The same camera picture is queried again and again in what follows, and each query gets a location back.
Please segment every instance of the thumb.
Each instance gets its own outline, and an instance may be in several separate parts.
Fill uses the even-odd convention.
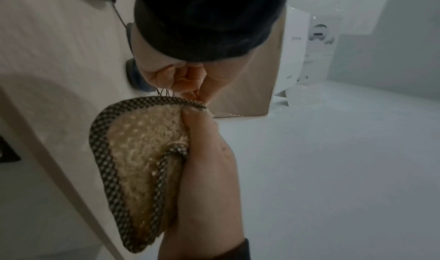
[[[207,111],[185,106],[182,118],[189,129],[190,150],[203,153],[220,143],[218,126]]]

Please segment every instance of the black fabric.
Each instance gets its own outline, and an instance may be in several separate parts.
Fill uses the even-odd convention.
[[[212,260],[251,260],[248,239],[245,239],[244,242],[236,248],[217,256]]]
[[[135,22],[158,51],[190,62],[247,54],[270,34],[286,0],[136,0]]]

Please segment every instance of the sponge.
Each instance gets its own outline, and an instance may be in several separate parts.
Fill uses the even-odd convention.
[[[94,120],[89,143],[124,246],[143,251],[177,213],[189,136],[181,110],[195,101],[142,97],[108,106]]]

